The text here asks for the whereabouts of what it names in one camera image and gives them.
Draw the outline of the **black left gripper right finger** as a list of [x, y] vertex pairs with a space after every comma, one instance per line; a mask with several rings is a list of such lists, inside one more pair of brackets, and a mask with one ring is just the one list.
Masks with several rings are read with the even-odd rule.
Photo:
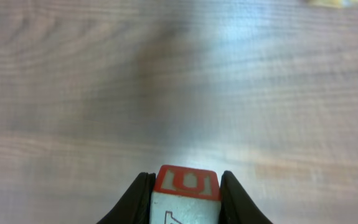
[[273, 224], [231, 171], [226, 170], [222, 175], [220, 194], [219, 224]]

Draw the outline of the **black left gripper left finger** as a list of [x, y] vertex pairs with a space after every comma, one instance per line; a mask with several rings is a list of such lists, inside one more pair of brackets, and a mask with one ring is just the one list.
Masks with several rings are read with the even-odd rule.
[[155, 173], [141, 172], [97, 224], [149, 224]]

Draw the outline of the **wooden block red U side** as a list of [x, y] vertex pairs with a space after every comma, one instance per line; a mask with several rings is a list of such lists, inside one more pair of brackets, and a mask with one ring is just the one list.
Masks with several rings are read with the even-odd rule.
[[218, 224], [220, 209], [214, 171], [161, 166], [151, 194], [150, 224]]

